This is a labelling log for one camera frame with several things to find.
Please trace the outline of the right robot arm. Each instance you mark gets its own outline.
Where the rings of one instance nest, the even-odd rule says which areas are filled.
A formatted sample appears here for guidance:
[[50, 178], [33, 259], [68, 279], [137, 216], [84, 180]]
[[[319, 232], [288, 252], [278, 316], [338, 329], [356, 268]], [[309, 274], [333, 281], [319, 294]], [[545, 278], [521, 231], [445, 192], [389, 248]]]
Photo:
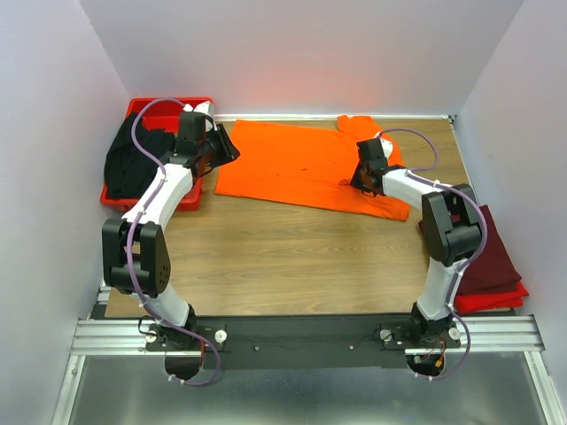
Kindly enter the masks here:
[[422, 213], [429, 267], [401, 336], [425, 346], [449, 330], [457, 289], [470, 263], [485, 248], [487, 225], [469, 185], [449, 186], [404, 166], [391, 166], [385, 145], [379, 137], [357, 143], [358, 164], [351, 185], [376, 197], [398, 199]]

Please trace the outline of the folded maroon t-shirt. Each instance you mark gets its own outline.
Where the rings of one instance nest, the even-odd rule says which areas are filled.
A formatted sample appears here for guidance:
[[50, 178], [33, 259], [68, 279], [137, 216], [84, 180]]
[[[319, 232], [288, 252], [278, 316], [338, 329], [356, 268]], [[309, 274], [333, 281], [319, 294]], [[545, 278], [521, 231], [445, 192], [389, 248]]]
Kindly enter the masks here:
[[487, 242], [480, 256], [465, 270], [458, 296], [484, 296], [512, 293], [520, 297], [528, 296], [509, 254], [495, 227], [492, 214], [487, 205], [480, 207], [487, 225]]

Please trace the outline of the folded red t-shirt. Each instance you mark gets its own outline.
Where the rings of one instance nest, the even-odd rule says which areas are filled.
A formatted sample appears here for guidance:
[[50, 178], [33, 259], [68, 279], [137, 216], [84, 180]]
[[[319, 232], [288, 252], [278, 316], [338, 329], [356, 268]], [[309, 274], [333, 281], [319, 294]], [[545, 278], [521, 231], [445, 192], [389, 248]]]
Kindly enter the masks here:
[[522, 282], [509, 292], [457, 295], [454, 307], [458, 313], [476, 313], [503, 308], [518, 308], [524, 305], [524, 299], [530, 295]]

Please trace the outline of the orange t-shirt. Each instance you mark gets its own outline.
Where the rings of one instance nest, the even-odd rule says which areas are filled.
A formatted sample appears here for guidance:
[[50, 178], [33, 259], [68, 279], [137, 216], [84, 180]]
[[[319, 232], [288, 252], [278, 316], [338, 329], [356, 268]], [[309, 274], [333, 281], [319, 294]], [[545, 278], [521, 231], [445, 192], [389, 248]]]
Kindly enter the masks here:
[[380, 130], [369, 116], [342, 115], [334, 129], [239, 120], [230, 139], [240, 156], [221, 167], [214, 192], [405, 221], [408, 204], [350, 184], [356, 144]]

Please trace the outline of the black t-shirt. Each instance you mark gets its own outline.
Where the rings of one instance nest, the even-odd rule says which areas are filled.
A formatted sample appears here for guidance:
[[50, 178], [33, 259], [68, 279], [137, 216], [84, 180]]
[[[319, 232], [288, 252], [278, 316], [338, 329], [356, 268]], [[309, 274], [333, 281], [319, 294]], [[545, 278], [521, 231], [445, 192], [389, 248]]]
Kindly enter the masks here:
[[[141, 153], [132, 142], [131, 128], [137, 114], [131, 112], [123, 121], [106, 154], [104, 179], [110, 199], [138, 199], [152, 183], [158, 166]], [[174, 148], [175, 135], [165, 129], [148, 130], [140, 120], [136, 127], [139, 144], [157, 159]]]

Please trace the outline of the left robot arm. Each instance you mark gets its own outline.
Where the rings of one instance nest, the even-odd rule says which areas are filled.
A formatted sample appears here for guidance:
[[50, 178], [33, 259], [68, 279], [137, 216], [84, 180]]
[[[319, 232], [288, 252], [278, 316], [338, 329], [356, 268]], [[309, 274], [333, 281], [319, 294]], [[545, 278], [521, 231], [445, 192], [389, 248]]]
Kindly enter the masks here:
[[194, 108], [181, 111], [174, 145], [158, 157], [139, 143], [140, 119], [133, 119], [130, 136], [157, 170], [134, 207], [102, 227], [104, 280], [119, 293], [136, 298], [171, 344], [184, 350], [204, 340], [197, 332], [193, 307], [169, 282], [165, 228], [196, 180], [235, 161], [239, 151], [223, 125], [215, 123], [210, 113]]

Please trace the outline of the aluminium frame rail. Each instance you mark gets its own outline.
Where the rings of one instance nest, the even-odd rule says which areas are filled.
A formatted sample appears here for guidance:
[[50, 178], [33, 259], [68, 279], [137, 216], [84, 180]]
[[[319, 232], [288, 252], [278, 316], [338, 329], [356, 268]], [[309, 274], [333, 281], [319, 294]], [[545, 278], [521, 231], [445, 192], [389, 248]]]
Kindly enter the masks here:
[[[407, 311], [426, 259], [405, 222], [214, 194], [179, 212], [167, 240], [173, 283], [199, 315]], [[426, 382], [406, 368], [222, 370], [205, 388], [170, 382], [132, 300], [103, 288], [74, 332], [57, 424], [563, 424], [532, 316], [469, 317], [461, 369]]]

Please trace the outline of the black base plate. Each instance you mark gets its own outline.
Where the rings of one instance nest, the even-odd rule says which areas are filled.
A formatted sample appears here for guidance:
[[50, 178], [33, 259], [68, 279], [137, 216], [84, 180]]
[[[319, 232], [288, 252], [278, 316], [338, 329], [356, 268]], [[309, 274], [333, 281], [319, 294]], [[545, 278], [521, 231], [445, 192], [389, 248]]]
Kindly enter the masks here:
[[202, 316], [197, 337], [152, 324], [143, 332], [151, 352], [166, 354], [166, 370], [183, 375], [214, 370], [417, 367], [438, 375], [441, 359], [463, 346], [463, 332], [444, 319], [419, 325], [408, 314]]

